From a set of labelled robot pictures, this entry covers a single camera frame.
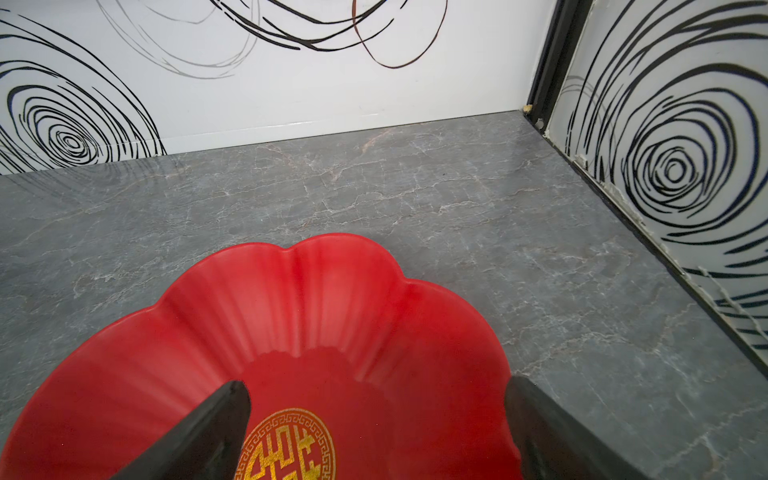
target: gold circular emblem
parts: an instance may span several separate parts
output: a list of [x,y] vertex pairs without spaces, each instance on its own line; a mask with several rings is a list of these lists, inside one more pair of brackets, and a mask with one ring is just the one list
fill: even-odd
[[328,429],[312,412],[274,412],[243,443],[235,480],[335,480],[336,452]]

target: red plate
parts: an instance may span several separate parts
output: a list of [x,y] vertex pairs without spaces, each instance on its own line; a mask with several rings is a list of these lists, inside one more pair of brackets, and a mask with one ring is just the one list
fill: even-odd
[[377,243],[247,243],[67,357],[16,422],[0,478],[109,478],[233,379],[252,403],[235,478],[521,478],[509,377],[482,316]]

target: marble countertop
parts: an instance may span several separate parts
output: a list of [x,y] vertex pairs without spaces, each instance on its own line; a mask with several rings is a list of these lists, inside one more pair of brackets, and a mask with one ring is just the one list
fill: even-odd
[[198,260],[340,231],[466,298],[647,474],[768,475],[768,382],[519,112],[0,177],[0,204],[0,446]]

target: black swirl pattern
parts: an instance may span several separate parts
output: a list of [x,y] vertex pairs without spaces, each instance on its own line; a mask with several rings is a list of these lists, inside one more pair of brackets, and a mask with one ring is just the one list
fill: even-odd
[[149,113],[93,54],[0,9],[0,174],[164,154]]
[[768,349],[768,2],[620,4],[564,84],[564,152]]
[[[320,20],[316,13],[329,10],[325,5],[316,7],[316,13],[302,12],[279,0],[263,0],[260,25],[253,20],[252,8],[242,0],[210,2],[242,29],[272,45],[321,52],[362,45],[386,68],[402,68],[419,60],[435,43],[448,12],[448,0],[378,0],[366,2],[368,8],[358,7],[358,0],[352,0],[349,13]],[[404,17],[409,21],[396,22]],[[405,48],[401,41],[392,41],[398,37],[409,39]]]

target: swirl pattern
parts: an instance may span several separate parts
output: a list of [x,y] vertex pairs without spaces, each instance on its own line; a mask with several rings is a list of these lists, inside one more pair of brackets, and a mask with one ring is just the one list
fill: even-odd
[[[255,36],[231,28],[231,20],[204,0],[97,1],[112,28],[131,48],[184,77],[231,76],[256,44]],[[243,17],[258,25],[258,1],[239,3]]]
[[619,3],[580,45],[550,135],[768,349],[768,2]]
[[387,68],[419,60],[435,43],[448,12],[448,0],[352,0],[351,11],[346,12],[311,4],[300,11],[279,0],[264,0],[260,25],[242,0],[210,2],[242,29],[272,45],[323,52],[362,45],[373,61]]
[[0,9],[0,174],[164,154],[131,90],[93,54]]

